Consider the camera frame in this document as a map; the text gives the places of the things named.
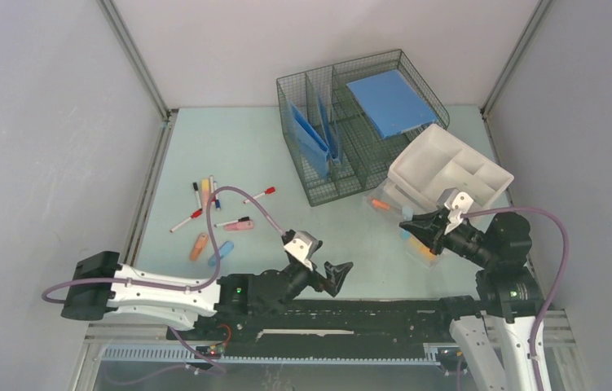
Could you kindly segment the white plastic drawer organizer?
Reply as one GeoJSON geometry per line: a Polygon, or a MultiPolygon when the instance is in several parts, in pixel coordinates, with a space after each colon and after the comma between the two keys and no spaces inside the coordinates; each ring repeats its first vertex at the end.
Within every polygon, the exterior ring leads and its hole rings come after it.
{"type": "Polygon", "coordinates": [[[490,209],[513,180],[493,160],[439,125],[431,125],[402,150],[365,202],[398,229],[404,205],[413,209],[413,215],[430,213],[441,206],[438,200],[446,189],[458,188],[474,199],[472,212],[490,209]],[[390,210],[374,208],[372,199],[389,204],[390,210]]]}

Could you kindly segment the pink highlighter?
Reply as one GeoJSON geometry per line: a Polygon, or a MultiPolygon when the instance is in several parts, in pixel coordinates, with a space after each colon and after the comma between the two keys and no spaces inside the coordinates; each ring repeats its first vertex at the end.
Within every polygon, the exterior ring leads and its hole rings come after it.
{"type": "Polygon", "coordinates": [[[249,231],[254,228],[254,222],[252,220],[234,222],[231,224],[227,224],[222,228],[224,231],[249,231]]]}

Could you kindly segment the blue folder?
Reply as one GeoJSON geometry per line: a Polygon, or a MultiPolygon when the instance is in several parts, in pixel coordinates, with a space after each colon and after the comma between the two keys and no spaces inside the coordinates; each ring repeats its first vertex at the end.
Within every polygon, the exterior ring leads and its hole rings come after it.
{"type": "Polygon", "coordinates": [[[323,99],[317,97],[318,110],[325,142],[328,146],[329,156],[333,164],[341,164],[341,138],[336,125],[332,125],[328,116],[328,107],[323,99]]]}
{"type": "Polygon", "coordinates": [[[434,110],[397,69],[350,81],[346,86],[381,138],[438,123],[434,110]]]}
{"type": "Polygon", "coordinates": [[[287,101],[290,129],[302,155],[321,179],[329,174],[329,147],[307,118],[291,101],[287,101]]]}

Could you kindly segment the orange highlighter with yellow cap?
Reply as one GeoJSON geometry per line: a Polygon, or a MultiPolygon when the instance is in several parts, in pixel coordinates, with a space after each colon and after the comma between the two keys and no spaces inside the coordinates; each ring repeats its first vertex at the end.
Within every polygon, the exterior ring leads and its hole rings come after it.
{"type": "Polygon", "coordinates": [[[203,178],[200,182],[200,200],[202,202],[201,208],[206,210],[208,208],[209,196],[211,194],[209,178],[203,178]]]}

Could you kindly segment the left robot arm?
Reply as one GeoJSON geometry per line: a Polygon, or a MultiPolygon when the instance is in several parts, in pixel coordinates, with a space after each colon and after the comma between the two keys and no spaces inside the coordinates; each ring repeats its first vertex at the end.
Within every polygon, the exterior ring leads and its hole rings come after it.
{"type": "Polygon", "coordinates": [[[291,260],[282,270],[230,274],[215,281],[184,279],[137,270],[104,251],[77,263],[61,315],[94,322],[136,315],[208,339],[221,317],[280,314],[306,288],[335,297],[352,262],[324,265],[325,273],[291,260]]]}

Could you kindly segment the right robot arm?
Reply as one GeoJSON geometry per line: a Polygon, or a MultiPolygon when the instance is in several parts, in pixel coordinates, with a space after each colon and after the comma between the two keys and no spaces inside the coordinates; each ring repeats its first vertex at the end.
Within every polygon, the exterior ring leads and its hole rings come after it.
{"type": "Polygon", "coordinates": [[[478,266],[480,297],[446,297],[434,330],[454,340],[481,390],[550,390],[544,357],[544,316],[551,299],[543,297],[526,266],[531,250],[531,225],[523,213],[545,215],[537,208],[489,210],[486,231],[460,215],[451,227],[451,210],[440,208],[400,223],[432,254],[448,250],[478,266]]]}

